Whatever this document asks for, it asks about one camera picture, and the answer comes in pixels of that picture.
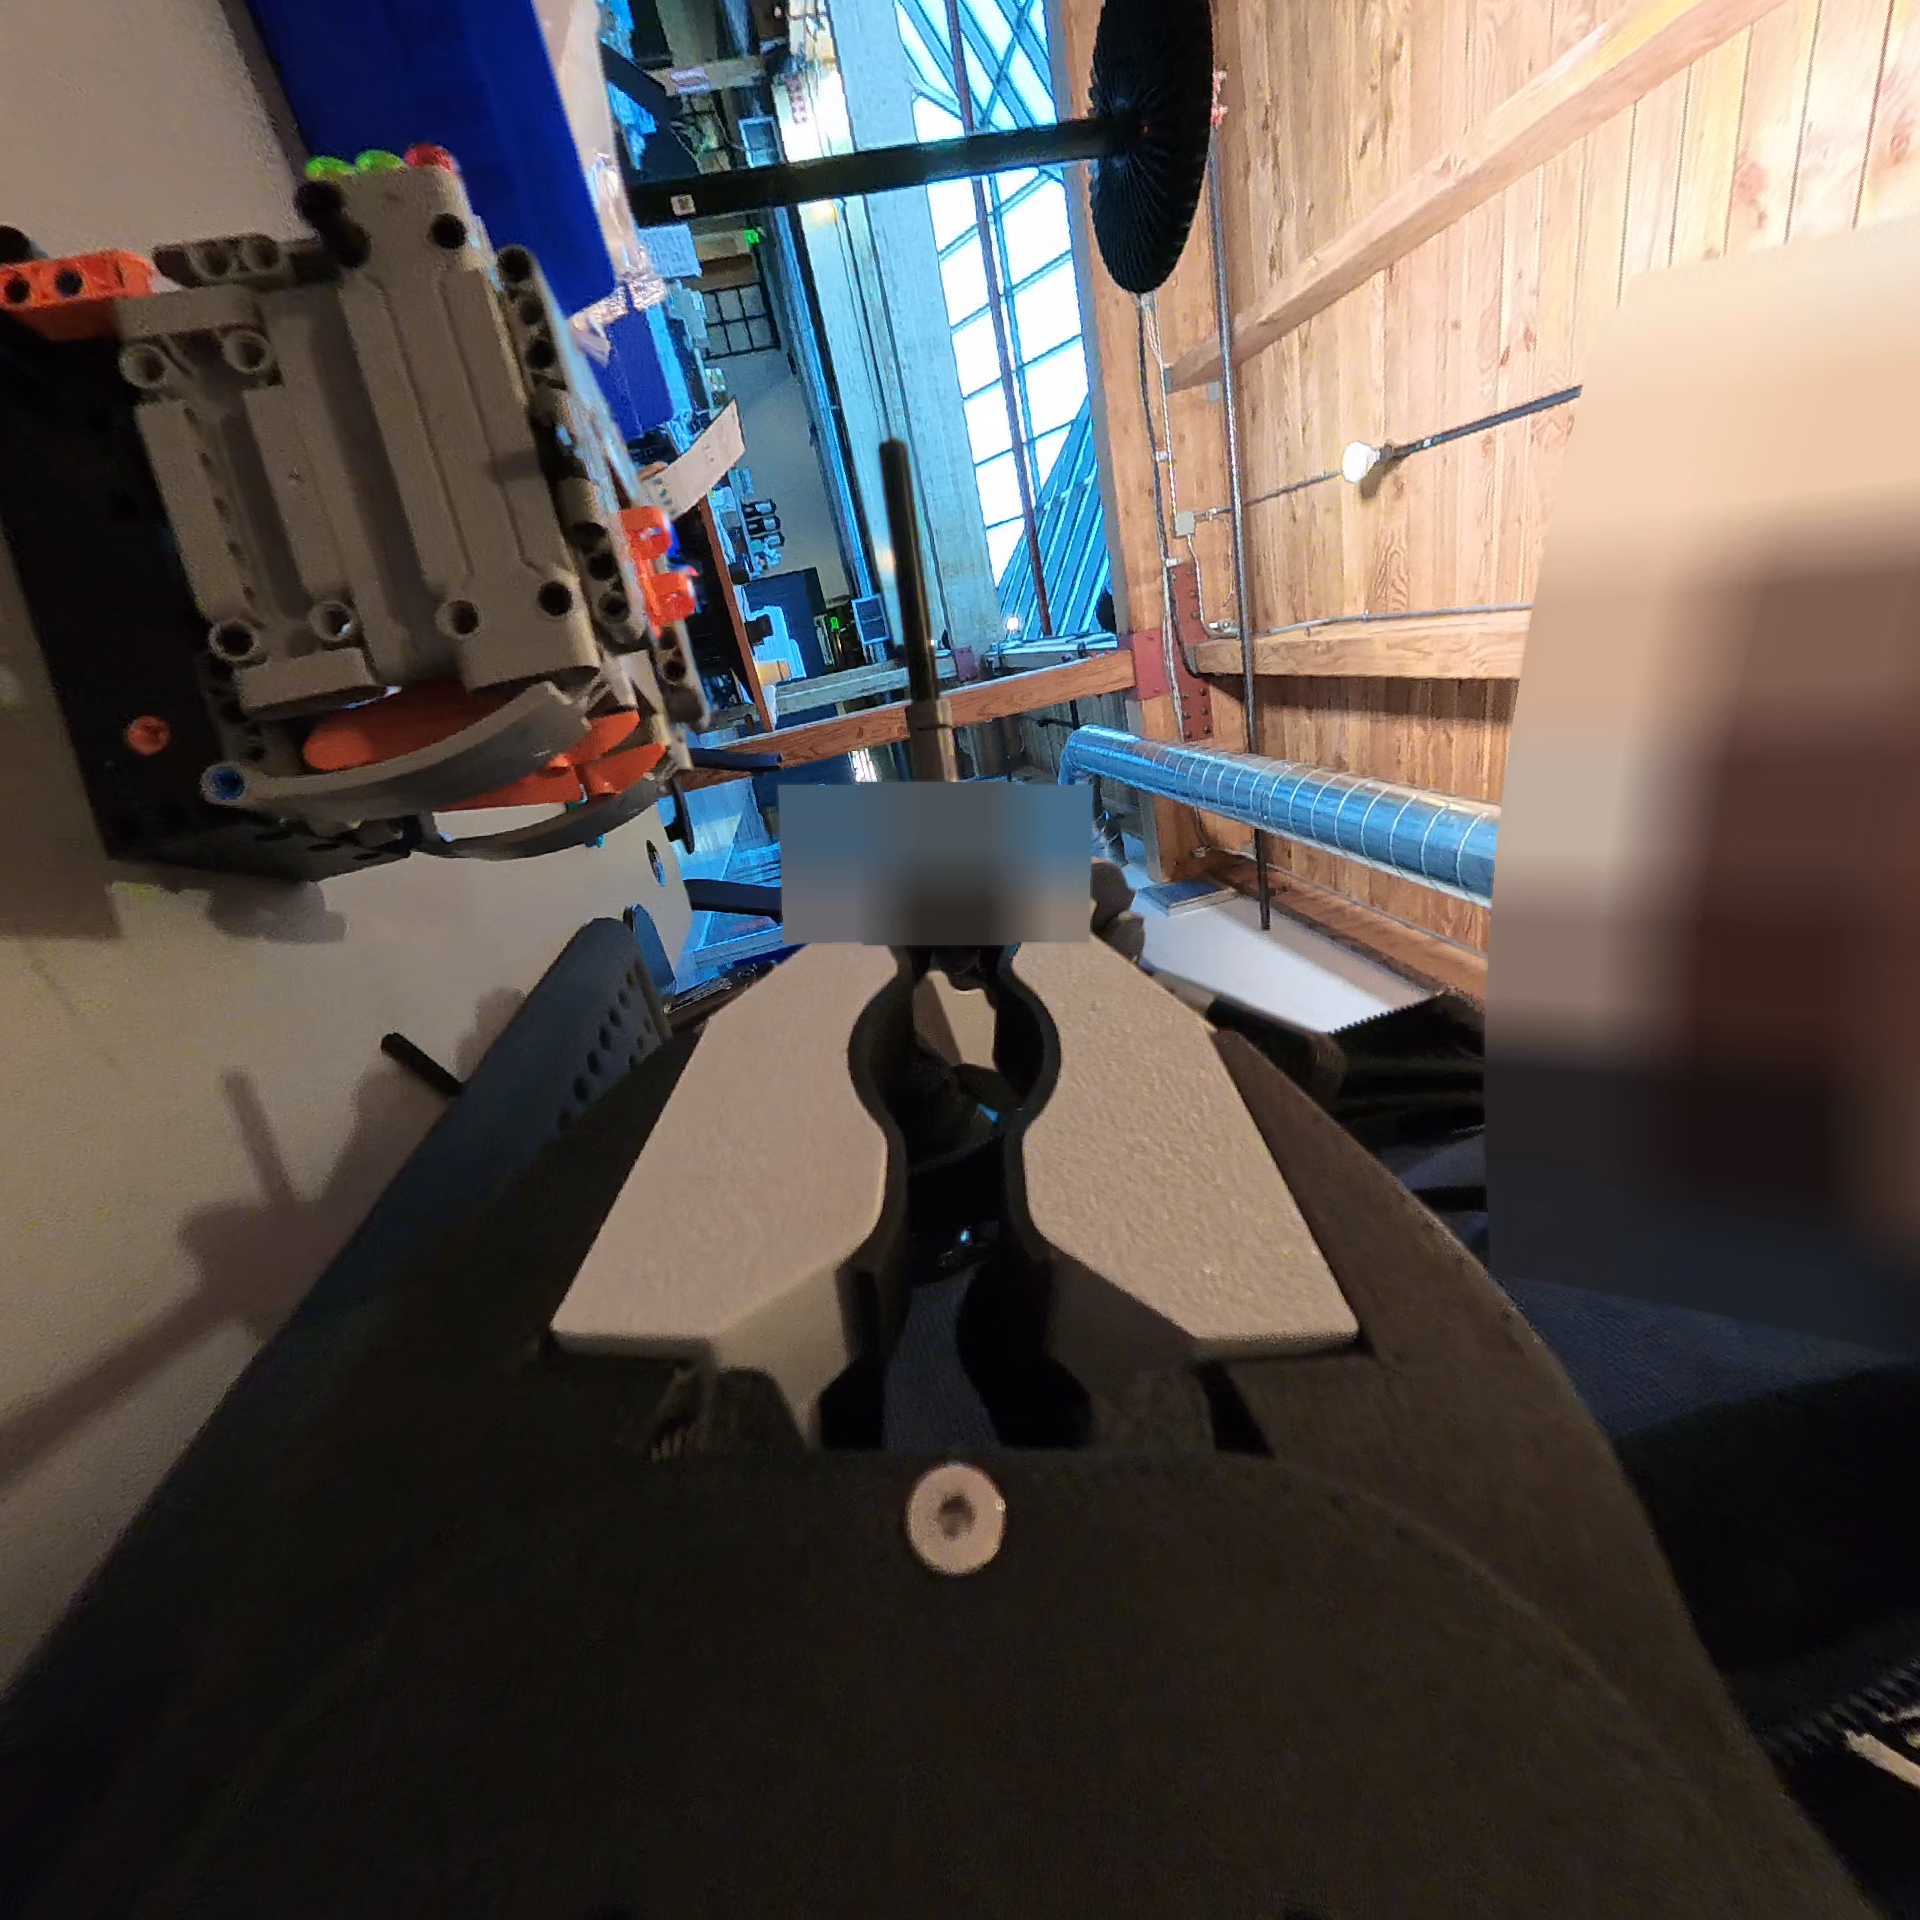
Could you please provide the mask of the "metal conduit pipe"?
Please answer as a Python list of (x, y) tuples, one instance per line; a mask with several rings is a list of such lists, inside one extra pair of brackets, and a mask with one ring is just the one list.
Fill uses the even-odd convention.
[(1244, 485), (1243, 485), (1243, 442), (1236, 397), (1236, 352), (1234, 352), (1234, 300), (1228, 268), (1228, 225), (1227, 196), (1223, 184), (1223, 162), (1219, 148), (1209, 158), (1209, 225), (1213, 249), (1213, 304), (1215, 333), (1219, 352), (1219, 402), (1223, 415), (1223, 443), (1228, 475), (1228, 540), (1233, 562), (1233, 613), (1240, 658), (1243, 679), (1243, 721), (1246, 733), (1246, 753), (1265, 757), (1262, 721), (1258, 706), (1258, 658), (1253, 627), (1250, 570), (1244, 540)]

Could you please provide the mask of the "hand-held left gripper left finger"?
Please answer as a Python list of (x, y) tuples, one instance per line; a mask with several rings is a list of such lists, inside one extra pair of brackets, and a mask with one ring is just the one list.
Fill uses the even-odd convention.
[(551, 1320), (560, 1348), (762, 1375), (825, 1439), (897, 1287), (901, 1132), (872, 1043), (907, 990), (888, 947), (810, 944), (700, 1027)]

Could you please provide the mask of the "silver spiral air duct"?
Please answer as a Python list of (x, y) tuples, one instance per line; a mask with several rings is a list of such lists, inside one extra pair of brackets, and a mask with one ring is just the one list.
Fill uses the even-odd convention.
[(1115, 782), (1453, 900), (1494, 898), (1503, 811), (1493, 802), (1099, 726), (1069, 733), (1059, 779)]

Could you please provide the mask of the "black metal rod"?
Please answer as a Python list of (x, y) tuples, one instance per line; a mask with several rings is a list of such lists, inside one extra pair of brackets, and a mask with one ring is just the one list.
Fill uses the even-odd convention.
[(923, 519), (908, 443), (888, 437), (878, 443), (881, 489), (895, 562), (898, 635), (907, 666), (907, 742), (918, 782), (959, 783), (955, 721), (942, 692), (938, 647), (932, 627)]

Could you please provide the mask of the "white pendant lamp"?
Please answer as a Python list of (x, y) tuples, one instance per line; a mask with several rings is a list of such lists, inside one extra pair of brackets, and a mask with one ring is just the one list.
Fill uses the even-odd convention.
[(1353, 442), (1343, 449), (1339, 471), (1346, 483), (1355, 485), (1361, 491), (1366, 491), (1380, 483), (1380, 475), (1385, 471), (1388, 471), (1391, 467), (1402, 465), (1407, 459), (1419, 457), (1428, 452), (1438, 452), (1453, 443), (1474, 440), (1480, 434), (1491, 434), (1510, 423), (1553, 413), (1556, 410), (1568, 407), (1580, 395), (1583, 395), (1583, 385), (1568, 384), (1549, 394), (1528, 395), (1524, 399), (1479, 413), (1476, 417), (1471, 417), (1471, 419), (1453, 422), (1451, 426), (1437, 427), (1433, 432), (1415, 436), (1404, 442), (1383, 442), (1383, 443)]

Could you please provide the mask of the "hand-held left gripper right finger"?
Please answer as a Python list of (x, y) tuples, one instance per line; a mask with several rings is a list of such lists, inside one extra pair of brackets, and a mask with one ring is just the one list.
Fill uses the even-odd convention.
[(1104, 941), (996, 973), (986, 1416), (1003, 1447), (1087, 1447), (1139, 1403), (1210, 1426), (1236, 1366), (1351, 1357), (1357, 1308), (1221, 1037)]

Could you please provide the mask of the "dark perforated pad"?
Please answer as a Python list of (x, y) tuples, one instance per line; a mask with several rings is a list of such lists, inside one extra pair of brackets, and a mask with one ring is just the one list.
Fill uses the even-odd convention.
[(671, 1039), (663, 958), (648, 930), (593, 919), (457, 1075), (444, 1107), (382, 1198), (440, 1217), (512, 1183), (595, 1104)]

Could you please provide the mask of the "large paned window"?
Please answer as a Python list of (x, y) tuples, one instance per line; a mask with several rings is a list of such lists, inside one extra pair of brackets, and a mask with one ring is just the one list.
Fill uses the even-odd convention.
[[(1042, 1), (898, 1), (925, 144), (1059, 122)], [(1082, 277), (1059, 162), (927, 187), (1009, 644), (1080, 640), (1111, 605)]]

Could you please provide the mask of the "blue storage bin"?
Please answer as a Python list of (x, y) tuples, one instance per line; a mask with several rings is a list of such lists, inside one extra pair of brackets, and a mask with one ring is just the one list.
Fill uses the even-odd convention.
[(629, 3), (253, 1), (308, 152), (435, 144), (493, 243), (532, 252), (630, 440), (699, 406), (629, 196), (604, 25)]

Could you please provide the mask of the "grey orange toy block model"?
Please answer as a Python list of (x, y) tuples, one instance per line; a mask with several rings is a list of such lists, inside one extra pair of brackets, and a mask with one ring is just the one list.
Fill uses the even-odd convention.
[(296, 207), (151, 255), (5, 228), (5, 557), (99, 850), (689, 850), (699, 578), (537, 255), (432, 144)]

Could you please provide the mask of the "red steel bracket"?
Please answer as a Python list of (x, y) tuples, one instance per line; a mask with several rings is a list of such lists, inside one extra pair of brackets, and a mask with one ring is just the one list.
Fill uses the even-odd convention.
[(1207, 638), (1194, 562), (1170, 560), (1164, 564), (1161, 627), (1141, 627), (1124, 638), (1135, 672), (1133, 698), (1147, 731), (1187, 746), (1213, 743), (1213, 684), (1197, 669), (1197, 649)]

